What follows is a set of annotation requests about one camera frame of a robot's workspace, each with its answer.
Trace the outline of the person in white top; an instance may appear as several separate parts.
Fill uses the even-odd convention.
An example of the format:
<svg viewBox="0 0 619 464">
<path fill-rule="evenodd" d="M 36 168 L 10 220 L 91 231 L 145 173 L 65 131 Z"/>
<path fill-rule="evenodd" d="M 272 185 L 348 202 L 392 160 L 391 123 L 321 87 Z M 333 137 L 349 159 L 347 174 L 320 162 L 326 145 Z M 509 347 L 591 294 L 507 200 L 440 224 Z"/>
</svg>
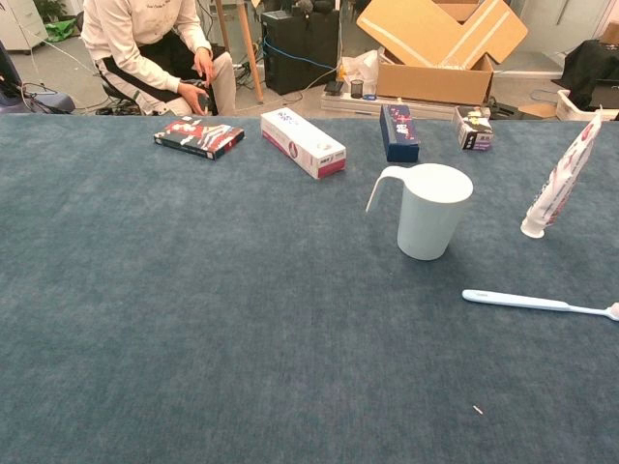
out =
<svg viewBox="0 0 619 464">
<path fill-rule="evenodd" d="M 212 50 L 195 0 L 84 0 L 81 38 L 103 80 L 146 115 L 203 115 L 208 87 L 220 115 L 235 113 L 232 58 Z"/>
</svg>

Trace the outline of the blue felt table cover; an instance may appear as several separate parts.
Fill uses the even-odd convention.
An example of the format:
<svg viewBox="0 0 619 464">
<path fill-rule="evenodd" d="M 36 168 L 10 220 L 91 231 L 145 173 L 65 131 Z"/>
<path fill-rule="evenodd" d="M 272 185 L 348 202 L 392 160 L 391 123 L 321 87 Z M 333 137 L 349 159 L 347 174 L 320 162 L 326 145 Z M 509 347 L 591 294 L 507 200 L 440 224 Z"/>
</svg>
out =
<svg viewBox="0 0 619 464">
<path fill-rule="evenodd" d="M 466 288 L 619 302 L 619 123 L 540 240 L 520 222 L 579 123 L 485 153 L 421 121 L 474 192 L 446 250 L 397 245 L 373 120 L 322 120 L 315 180 L 264 139 L 209 161 L 156 117 L 0 116 L 0 464 L 619 464 L 619 323 Z M 479 415 L 473 405 L 484 412 Z"/>
</svg>

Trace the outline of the small black white box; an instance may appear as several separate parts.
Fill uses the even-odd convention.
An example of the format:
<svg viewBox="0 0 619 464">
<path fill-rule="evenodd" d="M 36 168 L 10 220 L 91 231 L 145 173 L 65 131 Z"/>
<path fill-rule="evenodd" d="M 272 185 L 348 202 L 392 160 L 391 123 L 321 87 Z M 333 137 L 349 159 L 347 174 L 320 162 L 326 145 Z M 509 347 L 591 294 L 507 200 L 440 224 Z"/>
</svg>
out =
<svg viewBox="0 0 619 464">
<path fill-rule="evenodd" d="M 453 123 L 457 131 L 458 145 L 462 150 L 490 149 L 493 138 L 490 115 L 490 109 L 486 106 L 455 107 Z"/>
</svg>

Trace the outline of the dark blue long box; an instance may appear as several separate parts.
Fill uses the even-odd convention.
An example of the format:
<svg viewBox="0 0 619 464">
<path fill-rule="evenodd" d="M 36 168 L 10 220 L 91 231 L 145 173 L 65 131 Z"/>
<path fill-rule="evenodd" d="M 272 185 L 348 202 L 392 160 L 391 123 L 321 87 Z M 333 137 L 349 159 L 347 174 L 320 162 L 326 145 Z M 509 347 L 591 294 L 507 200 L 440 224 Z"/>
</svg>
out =
<svg viewBox="0 0 619 464">
<path fill-rule="evenodd" d="M 379 123 L 387 162 L 416 163 L 420 146 L 410 108 L 382 104 Z"/>
</svg>

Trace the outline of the large open cardboard box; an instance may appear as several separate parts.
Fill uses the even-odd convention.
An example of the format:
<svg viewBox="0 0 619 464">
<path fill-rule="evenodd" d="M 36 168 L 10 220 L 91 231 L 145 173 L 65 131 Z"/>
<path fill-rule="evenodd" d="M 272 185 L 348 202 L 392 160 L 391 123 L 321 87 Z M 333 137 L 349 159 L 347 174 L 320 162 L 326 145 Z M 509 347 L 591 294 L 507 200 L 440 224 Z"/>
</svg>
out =
<svg viewBox="0 0 619 464">
<path fill-rule="evenodd" d="M 379 96 L 472 105 L 527 35 L 504 0 L 371 0 L 357 25 L 385 48 Z"/>
</svg>

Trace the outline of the wooden easel leg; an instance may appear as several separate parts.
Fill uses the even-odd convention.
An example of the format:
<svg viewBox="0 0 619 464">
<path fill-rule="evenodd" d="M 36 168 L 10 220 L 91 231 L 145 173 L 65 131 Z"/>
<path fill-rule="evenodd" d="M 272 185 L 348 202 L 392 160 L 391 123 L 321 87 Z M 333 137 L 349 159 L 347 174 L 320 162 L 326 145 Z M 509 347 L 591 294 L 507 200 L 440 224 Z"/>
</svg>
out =
<svg viewBox="0 0 619 464">
<path fill-rule="evenodd" d="M 229 38 L 225 25 L 225 13 L 223 8 L 222 0 L 213 0 L 216 5 L 216 11 L 218 16 L 218 24 L 221 30 L 221 37 L 223 40 L 223 45 L 226 49 L 229 49 Z M 253 80 L 253 91 L 255 93 L 256 100 L 259 105 L 264 103 L 264 97 L 262 92 L 262 87 L 260 84 L 259 72 L 255 57 L 255 52 L 253 51 L 253 41 L 251 39 L 251 29 L 249 24 L 249 16 L 248 16 L 248 7 L 246 6 L 245 0 L 233 0 L 236 5 L 237 14 L 240 22 L 240 28 L 244 40 L 245 49 L 247 52 L 247 57 L 250 63 L 251 69 L 251 77 Z"/>
</svg>

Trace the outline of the white plastic bin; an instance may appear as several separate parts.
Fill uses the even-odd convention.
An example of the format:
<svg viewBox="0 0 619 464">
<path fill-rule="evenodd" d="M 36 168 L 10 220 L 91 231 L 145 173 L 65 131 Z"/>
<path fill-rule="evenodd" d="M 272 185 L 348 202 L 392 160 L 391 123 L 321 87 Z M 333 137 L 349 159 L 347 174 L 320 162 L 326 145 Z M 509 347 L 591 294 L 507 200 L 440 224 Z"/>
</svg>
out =
<svg viewBox="0 0 619 464">
<path fill-rule="evenodd" d="M 600 114 L 604 121 L 613 121 L 619 117 L 619 109 L 580 110 L 572 103 L 569 95 L 569 90 L 559 90 L 557 92 L 556 117 L 560 121 L 588 122 L 597 114 Z"/>
</svg>

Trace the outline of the black computer tower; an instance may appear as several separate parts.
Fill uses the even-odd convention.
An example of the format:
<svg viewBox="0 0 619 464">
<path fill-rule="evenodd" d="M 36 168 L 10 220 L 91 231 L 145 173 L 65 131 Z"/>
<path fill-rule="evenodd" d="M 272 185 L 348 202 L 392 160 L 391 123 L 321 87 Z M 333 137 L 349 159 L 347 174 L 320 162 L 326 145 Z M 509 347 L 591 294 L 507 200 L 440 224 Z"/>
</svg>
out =
<svg viewBox="0 0 619 464">
<path fill-rule="evenodd" d="M 279 95 L 327 83 L 336 77 L 339 11 L 261 15 L 266 86 Z"/>
</svg>

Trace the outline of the white cabinet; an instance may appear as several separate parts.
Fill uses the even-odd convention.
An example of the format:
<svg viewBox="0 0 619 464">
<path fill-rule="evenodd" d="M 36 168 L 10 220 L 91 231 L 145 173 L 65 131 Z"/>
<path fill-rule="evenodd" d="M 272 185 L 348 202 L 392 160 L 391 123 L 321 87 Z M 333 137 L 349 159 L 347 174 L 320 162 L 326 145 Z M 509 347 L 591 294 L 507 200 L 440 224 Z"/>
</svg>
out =
<svg viewBox="0 0 619 464">
<path fill-rule="evenodd" d="M 0 0 L 0 42 L 26 54 L 48 39 L 33 0 Z"/>
</svg>

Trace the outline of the white red toothpaste tube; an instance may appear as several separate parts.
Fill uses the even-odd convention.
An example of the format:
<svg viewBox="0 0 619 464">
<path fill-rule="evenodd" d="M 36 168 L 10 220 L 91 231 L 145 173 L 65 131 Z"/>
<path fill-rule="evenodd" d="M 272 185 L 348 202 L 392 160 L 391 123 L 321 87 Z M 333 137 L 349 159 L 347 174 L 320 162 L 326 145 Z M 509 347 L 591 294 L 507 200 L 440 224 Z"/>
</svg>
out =
<svg viewBox="0 0 619 464">
<path fill-rule="evenodd" d="M 590 158 L 602 122 L 602 114 L 598 111 L 550 172 L 520 225 L 520 231 L 524 235 L 541 239 L 545 229 L 557 220 L 567 204 L 582 168 Z"/>
</svg>

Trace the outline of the red black flat box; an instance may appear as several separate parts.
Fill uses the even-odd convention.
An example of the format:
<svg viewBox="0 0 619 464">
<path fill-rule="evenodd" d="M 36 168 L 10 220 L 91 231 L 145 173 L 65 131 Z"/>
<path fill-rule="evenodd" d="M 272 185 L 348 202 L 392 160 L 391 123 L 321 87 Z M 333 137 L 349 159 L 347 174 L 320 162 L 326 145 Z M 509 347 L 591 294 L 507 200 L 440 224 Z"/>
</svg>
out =
<svg viewBox="0 0 619 464">
<path fill-rule="evenodd" d="M 241 128 L 227 124 L 209 126 L 203 118 L 186 116 L 173 121 L 154 134 L 162 146 L 217 160 L 245 137 Z"/>
</svg>

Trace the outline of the black cloth covered chair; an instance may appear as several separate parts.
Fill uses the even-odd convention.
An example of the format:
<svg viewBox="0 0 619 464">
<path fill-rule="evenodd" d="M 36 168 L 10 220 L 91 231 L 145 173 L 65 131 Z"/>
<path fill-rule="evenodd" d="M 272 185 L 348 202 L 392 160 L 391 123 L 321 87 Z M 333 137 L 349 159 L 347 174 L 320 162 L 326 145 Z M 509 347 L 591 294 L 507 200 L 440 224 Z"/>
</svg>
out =
<svg viewBox="0 0 619 464">
<path fill-rule="evenodd" d="M 568 89 L 573 104 L 584 110 L 598 80 L 619 81 L 619 45 L 585 41 L 566 56 L 558 85 Z"/>
</svg>

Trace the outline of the light blue toothbrush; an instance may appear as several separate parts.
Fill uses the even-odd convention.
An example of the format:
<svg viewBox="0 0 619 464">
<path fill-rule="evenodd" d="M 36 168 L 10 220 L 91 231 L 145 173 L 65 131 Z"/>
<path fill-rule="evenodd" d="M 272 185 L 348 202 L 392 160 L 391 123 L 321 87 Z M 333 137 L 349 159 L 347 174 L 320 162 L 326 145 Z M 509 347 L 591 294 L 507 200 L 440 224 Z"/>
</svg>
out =
<svg viewBox="0 0 619 464">
<path fill-rule="evenodd" d="M 606 317 L 615 322 L 619 322 L 619 303 L 615 303 L 606 309 L 595 309 L 584 306 L 576 306 L 562 301 L 475 289 L 464 289 L 461 292 L 461 296 L 466 301 L 479 304 L 504 305 L 538 310 L 597 315 Z"/>
</svg>

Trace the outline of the black foam packing piece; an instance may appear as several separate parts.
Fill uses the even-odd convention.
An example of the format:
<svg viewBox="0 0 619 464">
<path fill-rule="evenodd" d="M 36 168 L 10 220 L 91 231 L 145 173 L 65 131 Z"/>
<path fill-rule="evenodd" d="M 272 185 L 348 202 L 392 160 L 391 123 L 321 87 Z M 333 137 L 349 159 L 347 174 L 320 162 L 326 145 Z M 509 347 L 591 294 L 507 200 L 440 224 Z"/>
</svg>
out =
<svg viewBox="0 0 619 464">
<path fill-rule="evenodd" d="M 491 120 L 521 120 L 522 112 L 515 106 L 498 101 L 491 96 L 487 101 Z"/>
</svg>

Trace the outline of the dark blue machine base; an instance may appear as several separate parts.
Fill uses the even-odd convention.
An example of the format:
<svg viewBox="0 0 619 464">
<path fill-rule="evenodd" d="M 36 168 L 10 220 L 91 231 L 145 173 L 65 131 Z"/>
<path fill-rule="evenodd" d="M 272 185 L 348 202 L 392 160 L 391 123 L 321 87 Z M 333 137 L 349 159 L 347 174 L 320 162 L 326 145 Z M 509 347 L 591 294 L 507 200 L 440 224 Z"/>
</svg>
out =
<svg viewBox="0 0 619 464">
<path fill-rule="evenodd" d="M 23 82 L 0 41 L 0 114 L 71 114 L 74 110 L 74 101 L 67 94 Z"/>
</svg>

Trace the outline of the white plastic bag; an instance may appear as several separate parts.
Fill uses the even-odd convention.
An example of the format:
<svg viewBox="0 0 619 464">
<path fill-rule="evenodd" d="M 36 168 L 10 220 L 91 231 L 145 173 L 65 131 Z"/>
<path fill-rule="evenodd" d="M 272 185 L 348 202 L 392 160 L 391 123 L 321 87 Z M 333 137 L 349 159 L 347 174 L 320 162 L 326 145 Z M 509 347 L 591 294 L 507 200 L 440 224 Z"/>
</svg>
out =
<svg viewBox="0 0 619 464">
<path fill-rule="evenodd" d="M 370 50 L 356 57 L 342 57 L 340 76 L 345 82 L 347 90 L 351 89 L 352 82 L 363 82 L 363 94 L 376 94 L 376 86 L 379 72 L 378 50 Z"/>
</svg>

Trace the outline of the green bag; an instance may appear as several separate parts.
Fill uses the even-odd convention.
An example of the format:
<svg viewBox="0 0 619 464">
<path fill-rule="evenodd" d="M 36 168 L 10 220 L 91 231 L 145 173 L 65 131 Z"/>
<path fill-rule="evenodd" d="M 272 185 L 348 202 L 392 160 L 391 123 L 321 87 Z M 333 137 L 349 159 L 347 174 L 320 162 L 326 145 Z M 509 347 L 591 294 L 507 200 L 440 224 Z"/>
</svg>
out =
<svg viewBox="0 0 619 464">
<path fill-rule="evenodd" d="M 48 40 L 51 43 L 59 43 L 72 37 L 75 33 L 75 24 L 75 17 L 46 23 L 44 28 L 47 32 Z"/>
</svg>

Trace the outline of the black stool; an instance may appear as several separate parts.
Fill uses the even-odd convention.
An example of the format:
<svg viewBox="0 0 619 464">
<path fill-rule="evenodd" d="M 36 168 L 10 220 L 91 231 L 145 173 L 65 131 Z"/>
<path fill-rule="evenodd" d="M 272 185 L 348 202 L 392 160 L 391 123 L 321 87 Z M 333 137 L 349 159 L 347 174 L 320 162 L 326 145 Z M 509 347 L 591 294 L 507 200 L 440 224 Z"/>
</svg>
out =
<svg viewBox="0 0 619 464">
<path fill-rule="evenodd" d="M 138 104 L 128 98 L 108 82 L 103 83 L 103 90 L 110 98 L 110 103 L 96 111 L 101 115 L 137 116 L 142 115 Z"/>
</svg>

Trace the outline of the white and pink box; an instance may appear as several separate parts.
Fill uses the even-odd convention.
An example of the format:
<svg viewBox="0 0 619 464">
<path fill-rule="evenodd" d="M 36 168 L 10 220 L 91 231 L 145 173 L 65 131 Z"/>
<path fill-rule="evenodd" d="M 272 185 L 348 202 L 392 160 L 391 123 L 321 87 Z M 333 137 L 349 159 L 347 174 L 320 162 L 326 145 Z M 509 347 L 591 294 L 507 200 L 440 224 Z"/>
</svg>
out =
<svg viewBox="0 0 619 464">
<path fill-rule="evenodd" d="M 260 116 L 262 135 L 313 179 L 319 180 L 345 168 L 346 149 L 288 107 Z"/>
</svg>

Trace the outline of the aluminium rail platform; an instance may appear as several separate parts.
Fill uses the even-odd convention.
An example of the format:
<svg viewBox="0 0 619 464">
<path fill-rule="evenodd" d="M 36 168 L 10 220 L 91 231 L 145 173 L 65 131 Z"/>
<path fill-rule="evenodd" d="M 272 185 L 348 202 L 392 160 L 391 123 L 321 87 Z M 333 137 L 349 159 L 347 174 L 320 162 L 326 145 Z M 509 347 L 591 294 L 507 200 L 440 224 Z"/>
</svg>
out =
<svg viewBox="0 0 619 464">
<path fill-rule="evenodd" d="M 411 101 L 400 98 L 376 98 L 375 100 L 354 99 L 350 93 L 331 96 L 324 92 L 320 98 L 323 110 L 347 112 L 353 114 L 378 117 L 381 107 L 387 104 L 405 105 L 410 109 L 414 119 L 447 120 L 451 121 L 455 106 L 434 101 Z"/>
</svg>

